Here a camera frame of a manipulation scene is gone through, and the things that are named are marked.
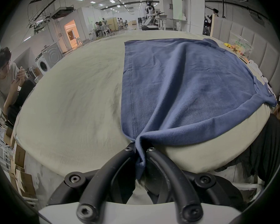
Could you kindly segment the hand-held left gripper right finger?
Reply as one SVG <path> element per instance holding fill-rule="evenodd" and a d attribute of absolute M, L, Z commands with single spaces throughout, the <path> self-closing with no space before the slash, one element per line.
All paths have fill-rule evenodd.
<path fill-rule="evenodd" d="M 244 211 L 243 196 L 230 181 L 209 173 L 181 170 L 155 148 L 147 150 L 144 180 L 153 204 L 175 203 L 178 222 L 202 221 L 206 217 L 202 204 Z"/>

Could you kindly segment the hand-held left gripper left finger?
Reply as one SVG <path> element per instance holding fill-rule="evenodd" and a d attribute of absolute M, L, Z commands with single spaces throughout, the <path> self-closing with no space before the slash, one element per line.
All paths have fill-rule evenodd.
<path fill-rule="evenodd" d="M 78 202 L 75 211 L 82 223 L 99 223 L 103 216 L 103 203 L 126 203 L 135 188 L 135 143 L 130 143 L 106 162 L 100 169 L 82 173 L 68 173 L 50 196 L 46 206 Z"/>

